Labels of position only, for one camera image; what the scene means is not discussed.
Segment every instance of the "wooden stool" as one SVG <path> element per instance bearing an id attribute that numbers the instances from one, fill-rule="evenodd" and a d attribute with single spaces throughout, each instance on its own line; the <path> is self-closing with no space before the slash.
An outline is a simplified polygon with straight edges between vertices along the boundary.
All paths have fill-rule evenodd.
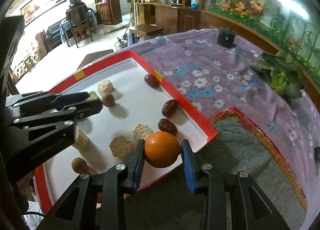
<path id="1" fill-rule="evenodd" d="M 132 34 L 137 34 L 137 35 L 143 37 L 144 40 L 147 40 L 148 36 L 163 35 L 163 29 L 164 28 L 159 28 L 154 24 L 152 24 L 152 25 L 151 24 L 141 24 L 138 26 L 129 27 L 131 42 L 133 44 Z"/>

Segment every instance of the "leafy vegetable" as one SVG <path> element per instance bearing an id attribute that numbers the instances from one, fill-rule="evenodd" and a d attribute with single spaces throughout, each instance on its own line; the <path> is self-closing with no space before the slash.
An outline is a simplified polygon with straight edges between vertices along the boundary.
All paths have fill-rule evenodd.
<path id="1" fill-rule="evenodd" d="M 258 59 L 256 65 L 251 67 L 266 80 L 272 90 L 286 100 L 300 98 L 303 72 L 294 63 L 293 57 L 284 51 L 276 55 L 264 52 L 261 57 L 263 60 Z"/>

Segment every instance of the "picture frame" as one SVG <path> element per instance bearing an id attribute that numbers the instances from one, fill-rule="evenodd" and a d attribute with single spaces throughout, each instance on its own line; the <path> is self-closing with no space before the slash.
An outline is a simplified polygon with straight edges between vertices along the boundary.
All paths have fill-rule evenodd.
<path id="1" fill-rule="evenodd" d="M 20 9 L 25 26 L 28 26 L 42 14 L 66 1 L 67 0 L 31 0 Z"/>

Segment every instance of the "white rug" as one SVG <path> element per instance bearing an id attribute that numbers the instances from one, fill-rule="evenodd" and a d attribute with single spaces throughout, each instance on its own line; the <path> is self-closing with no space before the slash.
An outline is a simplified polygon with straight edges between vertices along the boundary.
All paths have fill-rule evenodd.
<path id="1" fill-rule="evenodd" d="M 129 24 L 129 22 L 121 22 L 117 25 L 99 25 L 97 30 L 98 32 L 100 32 L 101 34 L 107 34 L 107 33 L 110 33 L 112 31 L 116 31 L 116 30 L 119 30 L 119 29 L 122 29 L 122 28 L 125 28 L 127 27 Z"/>

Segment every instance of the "wooden chair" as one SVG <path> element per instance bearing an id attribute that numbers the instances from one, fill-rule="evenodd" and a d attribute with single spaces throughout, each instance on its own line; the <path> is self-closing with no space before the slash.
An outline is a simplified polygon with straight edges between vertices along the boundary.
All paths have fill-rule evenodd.
<path id="1" fill-rule="evenodd" d="M 84 14 L 85 20 L 83 21 L 81 21 L 80 12 L 83 12 Z M 66 17 L 67 17 L 67 20 L 70 22 L 71 31 L 72 31 L 73 37 L 75 38 L 77 48 L 79 48 L 78 43 L 80 42 L 77 37 L 77 33 L 79 33 L 79 35 L 81 36 L 83 31 L 88 30 L 91 41 L 93 41 L 92 33 L 90 30 L 90 28 L 92 27 L 92 23 L 89 20 L 89 18 L 87 18 L 87 15 L 84 12 L 84 5 L 74 7 L 70 11 L 66 12 Z"/>

